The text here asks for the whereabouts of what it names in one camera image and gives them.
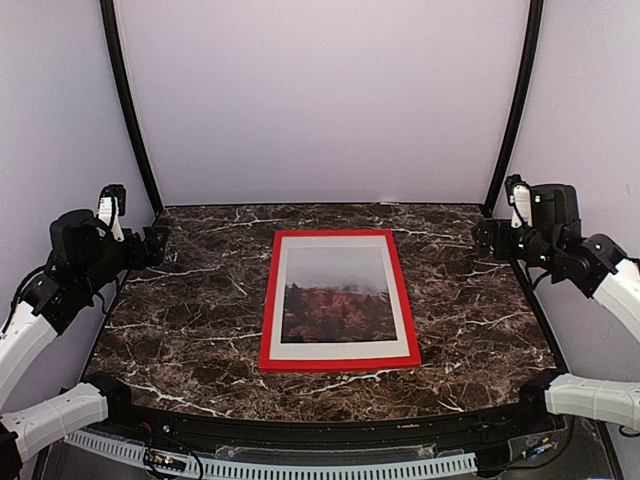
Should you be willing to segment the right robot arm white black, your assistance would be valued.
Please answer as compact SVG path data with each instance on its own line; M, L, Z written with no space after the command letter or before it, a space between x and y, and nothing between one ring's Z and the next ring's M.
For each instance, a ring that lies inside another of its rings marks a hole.
M568 184L505 181L509 219L480 221L476 245L495 259L519 260L554 284L568 282L588 301L639 335L639 260L606 234L584 236L576 189ZM577 416L639 429L639 385L545 369L520 388L510 424L534 432L553 416Z

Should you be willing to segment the autumn forest photo print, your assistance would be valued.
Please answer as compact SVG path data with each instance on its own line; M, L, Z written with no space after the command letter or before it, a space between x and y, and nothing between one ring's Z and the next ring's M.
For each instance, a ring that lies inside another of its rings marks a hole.
M282 343L396 339L380 248L331 246L287 251Z

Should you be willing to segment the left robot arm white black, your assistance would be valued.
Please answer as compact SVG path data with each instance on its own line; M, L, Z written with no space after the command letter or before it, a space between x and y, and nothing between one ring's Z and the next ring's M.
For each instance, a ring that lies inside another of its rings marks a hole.
M50 226L52 251L44 267L21 287L1 331L1 397L8 398L33 361L61 337L77 315L123 271L159 265L168 240L162 227L113 233L115 223L91 211L68 212ZM108 374L92 374L33 407L1 414L1 476L18 477L45 447L94 423L120 436L141 427L129 387Z

